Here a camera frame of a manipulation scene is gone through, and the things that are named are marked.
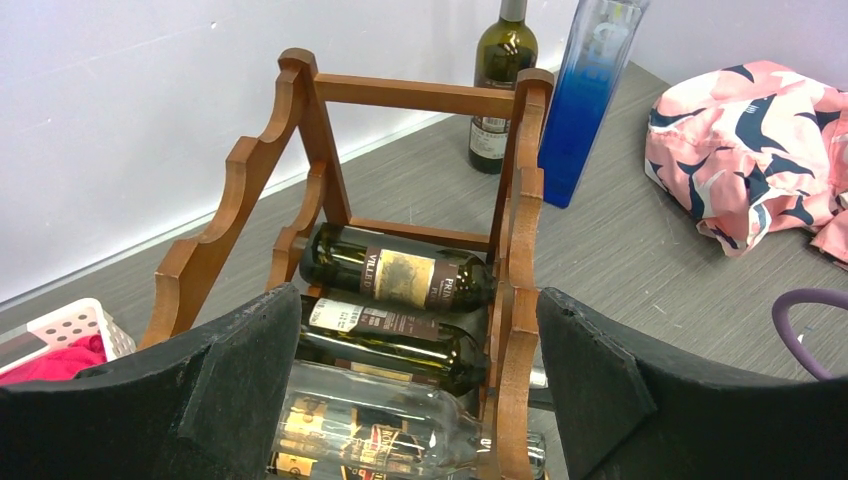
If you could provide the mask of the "clear square slim bottle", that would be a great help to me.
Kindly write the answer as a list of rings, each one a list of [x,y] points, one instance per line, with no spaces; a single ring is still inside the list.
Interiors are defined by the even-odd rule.
[[[300,362],[266,470],[286,479],[472,479],[493,436],[451,394]]]

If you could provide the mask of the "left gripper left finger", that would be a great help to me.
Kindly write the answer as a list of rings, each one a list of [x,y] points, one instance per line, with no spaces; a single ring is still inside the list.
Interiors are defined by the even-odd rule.
[[[299,338],[284,283],[68,381],[1,390],[5,479],[261,479]]]

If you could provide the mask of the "olive green wine bottle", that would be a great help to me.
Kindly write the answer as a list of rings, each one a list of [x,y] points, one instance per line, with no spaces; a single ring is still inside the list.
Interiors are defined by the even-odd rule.
[[[474,85],[510,90],[518,73],[536,66],[538,42],[526,24],[526,0],[503,0],[498,20],[481,35],[476,48]],[[506,117],[474,116],[470,121],[468,160],[477,171],[498,174],[502,170],[510,120]]]

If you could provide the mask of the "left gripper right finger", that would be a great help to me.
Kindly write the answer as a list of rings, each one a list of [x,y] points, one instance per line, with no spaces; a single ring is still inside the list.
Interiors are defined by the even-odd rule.
[[[843,479],[847,380],[711,361],[542,290],[536,307],[573,479]]]

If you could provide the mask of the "blue clear square bottle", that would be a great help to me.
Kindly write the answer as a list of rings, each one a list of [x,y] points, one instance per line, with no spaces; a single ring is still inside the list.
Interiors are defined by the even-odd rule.
[[[545,202],[571,203],[650,4],[578,3],[538,153]]]

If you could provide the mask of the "dark green wine bottle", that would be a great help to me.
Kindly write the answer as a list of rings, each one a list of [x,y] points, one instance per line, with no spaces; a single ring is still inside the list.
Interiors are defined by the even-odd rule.
[[[490,267],[469,251],[328,222],[310,235],[299,273],[315,286],[437,312],[472,312],[496,289]]]

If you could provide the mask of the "dark wine bottle cream label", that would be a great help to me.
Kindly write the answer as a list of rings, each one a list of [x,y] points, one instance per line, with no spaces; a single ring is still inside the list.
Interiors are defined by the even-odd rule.
[[[486,378],[488,357],[471,334],[435,319],[302,295],[296,357],[457,397]]]

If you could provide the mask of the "pink cloth in basket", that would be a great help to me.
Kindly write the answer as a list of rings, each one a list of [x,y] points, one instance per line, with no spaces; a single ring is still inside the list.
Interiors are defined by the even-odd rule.
[[[99,334],[79,338],[69,346],[51,351],[1,375],[1,385],[35,380],[65,381],[77,373],[107,361]]]

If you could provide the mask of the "white perforated plastic basket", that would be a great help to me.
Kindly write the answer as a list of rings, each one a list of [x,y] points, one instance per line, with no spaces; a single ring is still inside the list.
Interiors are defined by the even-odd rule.
[[[3,333],[1,373],[95,334],[101,337],[107,361],[137,349],[135,340],[97,299],[82,298]]]

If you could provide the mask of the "brown wooden wine rack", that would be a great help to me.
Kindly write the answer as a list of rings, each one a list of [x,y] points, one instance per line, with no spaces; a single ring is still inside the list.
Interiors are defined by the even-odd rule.
[[[542,69],[520,72],[514,90],[322,74],[314,55],[289,48],[279,57],[270,120],[258,137],[237,141],[226,160],[223,195],[211,223],[173,243],[155,273],[155,302],[142,339],[149,347],[188,330],[220,274],[291,136],[299,133],[310,169],[296,219],[272,250],[269,286],[290,280],[319,215],[330,222],[465,250],[483,251],[497,290],[489,311],[491,365],[479,398],[492,441],[483,479],[529,479],[527,401],[538,342],[534,247],[543,203],[537,166],[553,90]],[[488,234],[411,226],[352,215],[326,105],[342,102],[507,118],[511,122]]]

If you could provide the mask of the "pink shark print cloth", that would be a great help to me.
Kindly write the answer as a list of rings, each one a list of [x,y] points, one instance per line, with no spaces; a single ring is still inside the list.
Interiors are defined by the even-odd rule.
[[[803,229],[847,264],[847,93],[771,61],[676,84],[648,117],[646,175],[741,256]]]

